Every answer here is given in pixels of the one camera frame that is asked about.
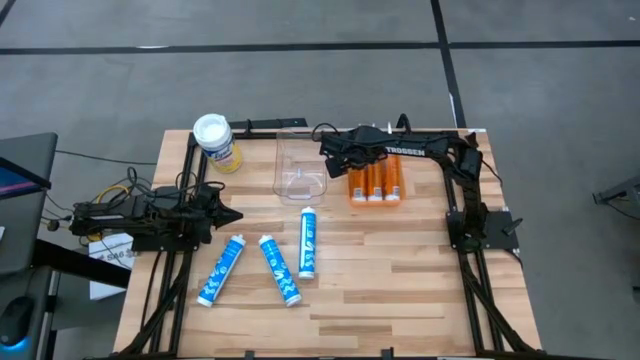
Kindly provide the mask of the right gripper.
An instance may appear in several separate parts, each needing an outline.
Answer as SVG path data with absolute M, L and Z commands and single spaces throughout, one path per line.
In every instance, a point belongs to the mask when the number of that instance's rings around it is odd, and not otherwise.
M 388 134 L 372 126 L 359 126 L 342 133 L 322 132 L 321 153 L 341 153 L 327 157 L 325 165 L 331 179 L 346 175 L 351 166 L 372 165 L 387 158 Z

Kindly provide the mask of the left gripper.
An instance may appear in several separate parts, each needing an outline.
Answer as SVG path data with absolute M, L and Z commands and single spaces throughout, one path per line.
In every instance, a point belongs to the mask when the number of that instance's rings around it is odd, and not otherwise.
M 192 225 L 192 236 L 195 244 L 211 242 L 211 226 L 218 230 L 221 227 L 243 218 L 241 212 L 231 209 L 220 200 L 220 189 L 209 185 L 200 185 L 192 201 L 195 220 Z

